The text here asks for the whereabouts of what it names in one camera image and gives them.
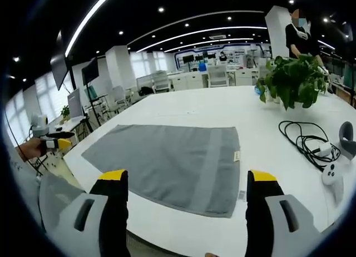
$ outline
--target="ceiling light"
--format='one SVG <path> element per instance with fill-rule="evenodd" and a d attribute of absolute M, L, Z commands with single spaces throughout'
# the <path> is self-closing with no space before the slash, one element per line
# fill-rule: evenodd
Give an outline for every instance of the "ceiling light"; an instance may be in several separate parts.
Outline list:
<path fill-rule="evenodd" d="M 171 37 L 171 38 L 168 38 L 168 39 L 165 39 L 165 40 L 162 40 L 160 42 L 157 42 L 157 43 L 154 43 L 152 45 L 149 45 L 147 47 L 144 47 L 140 50 L 137 51 L 137 53 L 140 53 L 141 51 L 143 50 L 146 50 L 150 47 L 154 47 L 154 46 L 157 46 L 159 44 L 162 44 L 164 42 L 168 42 L 168 41 L 171 41 L 173 39 L 177 39 L 177 38 L 181 38 L 181 37 L 184 37 L 184 36 L 190 36 L 192 34 L 197 34 L 197 33 L 204 33 L 204 32 L 211 32 L 211 31 L 217 31 L 217 30 L 227 30 L 227 29 L 267 29 L 267 27 L 258 27 L 258 26 L 228 26 L 228 27 L 219 27 L 219 28 L 212 28 L 212 29 L 205 29 L 205 30 L 200 30 L 200 31 L 195 31 L 195 32 L 191 32 L 191 33 L 185 33 L 185 34 L 181 34 L 179 36 L 175 36 L 175 37 Z"/>
<path fill-rule="evenodd" d="M 324 53 L 325 55 L 330 56 L 330 54 L 328 54 L 328 53 L 326 53 L 326 52 L 324 52 L 324 51 L 321 51 L 321 53 Z"/>
<path fill-rule="evenodd" d="M 323 44 L 323 45 L 325 45 L 325 46 L 327 46 L 327 47 L 329 47 L 329 48 L 331 48 L 332 50 L 335 50 L 334 47 L 332 47 L 331 45 L 326 44 L 326 43 L 323 42 L 323 41 L 318 40 L 318 42 L 321 43 L 321 44 Z"/>
<path fill-rule="evenodd" d="M 88 12 L 88 14 L 86 14 L 85 18 L 83 19 L 83 21 L 79 24 L 78 28 L 76 29 L 76 31 L 74 32 L 73 37 L 71 38 L 68 47 L 66 49 L 66 57 L 68 57 L 69 53 L 71 52 L 74 43 L 77 41 L 80 33 L 83 31 L 85 25 L 88 23 L 88 21 L 90 20 L 90 18 L 95 14 L 95 12 L 97 12 L 97 10 L 106 2 L 107 0 L 98 0 L 98 2 L 96 2 L 96 4 L 91 8 L 91 10 Z"/>
<path fill-rule="evenodd" d="M 194 44 L 190 44 L 190 45 L 185 45 L 185 46 L 181 46 L 181 47 L 172 48 L 170 50 L 166 50 L 165 53 L 173 51 L 173 50 L 178 50 L 180 48 L 192 47 L 192 46 L 197 46 L 197 45 L 201 45 L 201 44 L 207 44 L 207 43 L 211 43 L 211 42 L 224 42 L 224 41 L 236 41 L 236 40 L 253 40 L 253 38 L 229 38 L 229 39 L 220 39 L 220 40 L 214 40 L 214 41 L 203 41 L 203 42 L 199 42 L 199 43 L 194 43 Z"/>

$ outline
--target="gray towel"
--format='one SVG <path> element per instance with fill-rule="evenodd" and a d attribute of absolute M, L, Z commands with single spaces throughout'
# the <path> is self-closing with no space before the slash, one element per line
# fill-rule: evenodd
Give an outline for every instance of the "gray towel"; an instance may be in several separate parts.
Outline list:
<path fill-rule="evenodd" d="M 234 127 L 118 125 L 82 156 L 102 172 L 126 169 L 129 190 L 156 203 L 231 217 L 239 191 Z"/>

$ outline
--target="black ceiling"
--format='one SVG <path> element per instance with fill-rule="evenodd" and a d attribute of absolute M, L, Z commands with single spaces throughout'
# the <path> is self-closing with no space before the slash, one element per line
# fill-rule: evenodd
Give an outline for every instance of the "black ceiling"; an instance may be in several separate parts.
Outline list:
<path fill-rule="evenodd" d="M 68 44 L 77 26 L 96 1 L 19 1 L 22 9 L 18 13 L 27 11 L 27 15 L 23 18 L 22 28 L 18 29 L 16 44 L 12 48 L 12 56 L 19 56 L 21 61 L 9 62 L 8 73 L 17 77 L 10 81 L 11 84 L 17 88 L 27 88 L 33 84 L 35 78 L 48 72 L 58 31 L 62 30 L 64 42 Z M 184 26 L 185 22 L 180 22 L 163 28 L 130 44 L 131 50 L 137 51 L 163 39 L 202 29 L 266 26 L 264 17 L 273 5 L 288 7 L 290 10 L 303 8 L 307 17 L 312 20 L 313 35 L 319 38 L 321 34 L 325 34 L 323 41 L 331 45 L 336 43 L 332 40 L 332 36 L 328 35 L 332 24 L 323 24 L 321 18 L 333 15 L 337 19 L 333 25 L 341 25 L 343 21 L 354 21 L 352 13 L 349 13 L 352 0 L 295 0 L 294 5 L 290 5 L 288 0 L 108 0 L 91 18 L 79 36 L 71 52 L 71 60 L 73 64 L 87 61 L 95 56 L 97 50 L 103 54 L 114 45 L 126 45 L 166 24 L 204 13 L 234 10 L 263 11 L 263 13 L 223 13 L 190 19 L 187 21 L 189 27 Z M 164 13 L 158 12 L 159 7 L 164 7 Z M 228 16 L 232 17 L 231 21 L 227 20 Z M 124 31 L 122 36 L 118 34 L 120 30 Z M 235 29 L 213 33 L 230 34 L 231 38 L 251 37 L 257 42 L 269 39 L 267 30 Z M 160 48 L 168 50 L 180 46 L 180 42 L 184 45 L 202 42 L 202 38 L 210 34 L 186 36 L 150 50 Z M 27 82 L 23 83 L 22 78 L 27 78 Z"/>

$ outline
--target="hand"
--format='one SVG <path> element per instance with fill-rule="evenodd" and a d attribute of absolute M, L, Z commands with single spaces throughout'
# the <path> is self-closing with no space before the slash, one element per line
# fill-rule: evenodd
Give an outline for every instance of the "hand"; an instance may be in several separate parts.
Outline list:
<path fill-rule="evenodd" d="M 38 137 L 31 138 L 29 141 L 21 144 L 19 148 L 17 147 L 16 150 L 23 161 L 41 157 L 41 139 Z"/>

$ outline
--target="towel tag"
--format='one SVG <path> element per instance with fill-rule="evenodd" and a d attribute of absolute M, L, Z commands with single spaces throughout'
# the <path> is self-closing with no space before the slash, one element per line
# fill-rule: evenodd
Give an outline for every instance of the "towel tag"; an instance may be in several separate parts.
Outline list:
<path fill-rule="evenodd" d="M 234 154 L 234 162 L 235 161 L 239 161 L 240 160 L 240 151 L 235 151 L 235 154 Z"/>

